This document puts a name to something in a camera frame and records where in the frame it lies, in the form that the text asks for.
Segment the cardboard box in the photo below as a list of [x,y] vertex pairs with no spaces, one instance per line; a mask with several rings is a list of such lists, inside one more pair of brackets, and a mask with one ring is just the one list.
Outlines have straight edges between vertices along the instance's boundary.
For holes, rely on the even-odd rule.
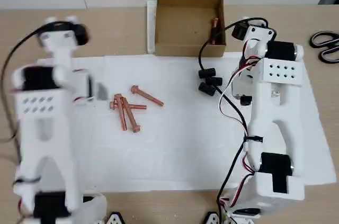
[[[224,0],[157,0],[155,50],[159,56],[198,56],[209,39],[212,20],[225,27]],[[216,45],[207,45],[203,57],[221,57],[225,51],[225,32]]]

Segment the wooden table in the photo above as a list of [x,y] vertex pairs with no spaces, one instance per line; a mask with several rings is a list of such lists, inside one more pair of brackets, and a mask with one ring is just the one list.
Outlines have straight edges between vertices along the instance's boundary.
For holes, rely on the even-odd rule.
[[[48,16],[63,19],[77,15],[91,34],[88,45],[79,48],[75,56],[100,56],[146,53],[146,9],[99,8],[58,11],[0,11],[0,63],[9,50],[30,31],[40,26]],[[339,65],[327,65],[317,59],[319,50],[308,45],[310,35],[319,30],[339,30],[339,6],[225,6],[225,23],[244,15],[262,16],[278,32],[277,40],[291,41],[304,46],[304,60],[318,104],[332,158],[339,167]],[[241,42],[227,34],[227,51],[241,50]],[[28,41],[11,61],[10,70],[44,58],[36,39]],[[0,136],[9,131],[0,107]],[[0,216],[1,223],[15,223],[18,217],[18,197],[12,192],[15,165],[12,144],[0,148]],[[165,191],[148,193],[107,194],[109,210],[121,211],[126,223],[178,224],[201,223],[207,211],[215,210],[215,191]],[[306,200],[257,223],[336,223],[339,219],[339,186],[337,184],[306,188]]]

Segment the white robotic arm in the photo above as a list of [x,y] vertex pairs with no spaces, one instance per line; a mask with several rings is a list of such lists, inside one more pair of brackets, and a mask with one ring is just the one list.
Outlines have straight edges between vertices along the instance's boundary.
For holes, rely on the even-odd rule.
[[[300,45],[274,41],[272,29],[248,25],[247,31],[241,30],[246,34],[241,37],[244,50],[239,67],[251,58],[257,62],[233,80],[232,95],[240,99],[241,105],[252,105],[243,149],[253,173],[247,180],[244,178],[237,189],[227,191],[221,198],[228,216],[224,223],[248,224],[305,198],[299,108],[304,51]],[[266,140],[275,140],[267,135],[272,123],[281,131],[286,154],[264,150]],[[219,220],[218,216],[210,213],[205,223],[218,223],[216,219]]]
[[[73,81],[72,52],[85,44],[88,36],[82,25],[56,23],[38,34],[42,46],[53,59],[51,66],[28,65],[16,70],[16,116],[20,125],[20,162],[14,192],[22,199],[31,217],[24,223],[95,224],[106,215],[106,198],[85,196],[79,189],[70,130]],[[56,164],[64,191],[41,191],[41,171],[47,160]]]

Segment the scissors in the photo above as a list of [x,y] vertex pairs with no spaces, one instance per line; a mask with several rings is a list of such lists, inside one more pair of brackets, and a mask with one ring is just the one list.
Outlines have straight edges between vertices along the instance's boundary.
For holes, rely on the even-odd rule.
[[[319,36],[327,36],[331,39],[323,41],[323,42],[317,42],[316,39]],[[327,64],[337,64],[339,63],[339,58],[337,59],[329,59],[326,56],[330,53],[334,53],[339,50],[339,34],[331,31],[321,31],[317,32],[312,35],[312,37],[309,39],[309,44],[313,48],[324,48],[328,47],[324,51],[321,51],[318,55],[318,58],[320,61],[325,62]]]

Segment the copper bolt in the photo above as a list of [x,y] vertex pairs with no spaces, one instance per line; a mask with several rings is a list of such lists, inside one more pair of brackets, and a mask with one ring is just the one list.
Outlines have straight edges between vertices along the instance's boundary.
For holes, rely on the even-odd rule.
[[122,99],[123,107],[126,109],[126,113],[127,113],[128,118],[129,118],[129,121],[131,122],[132,131],[134,133],[139,132],[140,131],[140,125],[137,125],[136,119],[134,119],[133,113],[131,111],[131,108],[130,108],[126,98],[122,97],[121,99]]
[[122,106],[122,103],[123,103],[122,102],[122,95],[116,94],[114,96],[114,101],[117,102],[122,130],[125,131],[125,130],[127,130],[127,126],[126,126],[126,120],[125,120],[125,113],[123,111],[123,106]]
[[[118,104],[117,104],[116,101],[111,101],[110,102],[110,109],[115,110],[117,107],[118,107]],[[129,107],[131,109],[141,109],[141,110],[147,109],[146,105],[129,104]]]
[[[218,19],[217,17],[213,19],[212,28],[217,28],[218,20],[219,20],[219,19]],[[215,44],[216,44],[216,40],[212,40],[212,41],[211,41],[211,44],[212,44],[212,45],[215,45]]]
[[218,25],[218,18],[216,17],[215,19],[213,19],[213,28],[217,28],[217,25]]
[[145,93],[144,91],[140,90],[139,87],[137,85],[132,86],[131,88],[131,92],[132,94],[139,94],[142,97],[145,97],[146,99],[153,101],[154,103],[158,104],[159,106],[163,106],[164,102],[158,100],[157,98],[154,98],[153,96],[149,95],[148,93]]

